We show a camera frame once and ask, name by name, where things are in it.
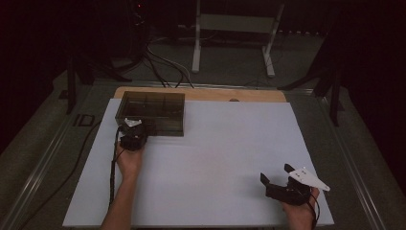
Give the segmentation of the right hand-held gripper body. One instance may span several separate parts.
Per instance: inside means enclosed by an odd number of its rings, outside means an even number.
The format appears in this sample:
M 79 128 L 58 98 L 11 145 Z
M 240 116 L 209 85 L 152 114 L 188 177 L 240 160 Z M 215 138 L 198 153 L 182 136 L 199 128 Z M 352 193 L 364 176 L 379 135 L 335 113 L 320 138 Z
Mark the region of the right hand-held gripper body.
M 265 187 L 265 195 L 290 205 L 300 206 L 309 201 L 312 188 L 330 191 L 330 187 L 315 174 L 307 168 L 300 168 L 288 175 L 285 186 Z

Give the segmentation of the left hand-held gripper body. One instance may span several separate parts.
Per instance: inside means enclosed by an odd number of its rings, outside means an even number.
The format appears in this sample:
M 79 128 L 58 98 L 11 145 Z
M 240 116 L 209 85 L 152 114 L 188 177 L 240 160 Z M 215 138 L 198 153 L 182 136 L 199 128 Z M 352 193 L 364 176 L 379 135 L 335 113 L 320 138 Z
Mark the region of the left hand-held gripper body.
M 147 142 L 147 128 L 141 120 L 124 119 L 119 126 L 120 146 L 125 150 L 135 151 L 144 147 Z

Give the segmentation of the smoked acrylic drawer organizer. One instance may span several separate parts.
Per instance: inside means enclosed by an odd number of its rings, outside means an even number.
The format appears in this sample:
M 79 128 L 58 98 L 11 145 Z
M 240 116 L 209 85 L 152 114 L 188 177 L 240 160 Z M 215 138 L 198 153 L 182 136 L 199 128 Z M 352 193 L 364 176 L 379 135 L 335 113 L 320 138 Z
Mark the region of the smoked acrylic drawer organizer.
M 182 93 L 125 91 L 115 119 L 142 121 L 148 136 L 184 135 L 185 95 Z

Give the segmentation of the person's right hand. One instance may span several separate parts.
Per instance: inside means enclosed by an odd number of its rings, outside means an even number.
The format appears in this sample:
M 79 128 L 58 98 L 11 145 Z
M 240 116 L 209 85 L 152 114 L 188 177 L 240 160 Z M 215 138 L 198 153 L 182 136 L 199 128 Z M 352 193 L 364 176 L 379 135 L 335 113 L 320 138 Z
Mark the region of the person's right hand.
M 309 201 L 301 206 L 282 203 L 288 226 L 290 230 L 313 230 L 316 220 L 315 205 L 320 191 L 317 188 L 311 189 Z

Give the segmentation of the person's left hand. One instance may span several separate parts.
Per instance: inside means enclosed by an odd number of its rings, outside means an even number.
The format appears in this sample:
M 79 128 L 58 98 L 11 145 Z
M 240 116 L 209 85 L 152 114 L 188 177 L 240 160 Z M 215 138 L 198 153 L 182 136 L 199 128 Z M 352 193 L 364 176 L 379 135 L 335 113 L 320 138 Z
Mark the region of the person's left hand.
M 117 146 L 115 159 L 119 166 L 123 180 L 137 180 L 142 168 L 144 151 L 144 148 L 131 151 L 122 148 L 120 145 Z

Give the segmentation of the white table cover sheet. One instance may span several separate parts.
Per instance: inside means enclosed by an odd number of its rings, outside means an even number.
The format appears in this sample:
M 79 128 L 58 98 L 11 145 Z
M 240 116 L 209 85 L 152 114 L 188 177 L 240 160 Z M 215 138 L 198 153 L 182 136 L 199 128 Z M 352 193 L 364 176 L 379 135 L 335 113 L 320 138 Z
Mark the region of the white table cover sheet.
M 259 177 L 287 181 L 284 165 L 314 169 L 289 103 L 188 101 L 184 134 L 147 140 L 135 227 L 284 225 Z

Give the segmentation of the black tripod stand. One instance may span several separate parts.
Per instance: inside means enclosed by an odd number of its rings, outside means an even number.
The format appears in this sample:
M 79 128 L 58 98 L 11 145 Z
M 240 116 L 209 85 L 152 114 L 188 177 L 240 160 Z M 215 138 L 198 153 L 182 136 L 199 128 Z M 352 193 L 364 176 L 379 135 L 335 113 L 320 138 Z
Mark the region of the black tripod stand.
M 98 63 L 87 56 L 69 56 L 67 58 L 67 91 L 66 98 L 68 100 L 67 114 L 70 114 L 77 103 L 77 83 L 79 79 L 82 84 L 92 85 L 95 77 L 92 70 L 96 69 L 105 73 L 107 77 L 115 81 L 130 82 L 130 79 L 124 78 L 113 69 Z
M 335 49 L 325 41 L 320 47 L 316 57 L 313 59 L 306 75 L 287 85 L 279 86 L 282 91 L 289 91 L 297 88 L 306 82 L 318 79 L 312 93 L 316 98 L 324 97 L 330 93 L 329 118 L 338 127 L 338 107 L 341 84 L 341 72 L 344 67 L 340 60 L 341 49 Z

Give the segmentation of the white metal stand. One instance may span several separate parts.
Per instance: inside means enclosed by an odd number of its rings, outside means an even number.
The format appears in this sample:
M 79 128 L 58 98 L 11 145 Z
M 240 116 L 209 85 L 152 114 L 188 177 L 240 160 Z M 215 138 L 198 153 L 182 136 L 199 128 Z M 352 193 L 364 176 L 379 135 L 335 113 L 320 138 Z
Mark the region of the white metal stand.
M 280 3 L 276 15 L 271 17 L 202 13 L 201 0 L 196 0 L 192 72 L 198 73 L 200 69 L 201 31 L 214 30 L 269 34 L 268 43 L 261 48 L 261 51 L 267 76 L 270 78 L 275 77 L 276 74 L 271 58 L 271 49 L 278 32 L 283 10 L 284 3 Z

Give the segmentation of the aluminium floor rail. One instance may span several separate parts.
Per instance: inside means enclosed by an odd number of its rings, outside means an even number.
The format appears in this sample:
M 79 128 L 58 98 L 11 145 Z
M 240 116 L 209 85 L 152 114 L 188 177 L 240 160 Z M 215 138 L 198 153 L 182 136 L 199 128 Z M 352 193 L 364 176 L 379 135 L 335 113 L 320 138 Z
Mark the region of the aluminium floor rail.
M 386 225 L 380 216 L 375 203 L 372 200 L 370 190 L 365 184 L 360 172 L 358 171 L 355 162 L 351 156 L 350 149 L 347 146 L 340 128 L 336 126 L 329 117 L 329 103 L 326 98 L 318 98 L 318 105 L 320 106 L 323 116 L 327 121 L 330 132 L 332 133 L 335 142 L 338 145 L 338 149 L 342 155 L 344 165 L 349 175 L 350 181 L 357 193 L 361 206 L 366 214 L 366 217 L 370 223 L 372 230 L 387 230 Z
M 75 106 L 62 120 L 62 124 L 57 129 L 56 135 L 41 155 L 34 169 L 24 183 L 11 209 L 7 212 L 4 219 L 0 222 L 0 230 L 15 230 L 19 225 L 25 211 L 31 203 L 37 189 L 42 183 L 52 161 L 56 157 L 58 150 L 66 136 L 69 126 L 74 122 L 79 108 Z

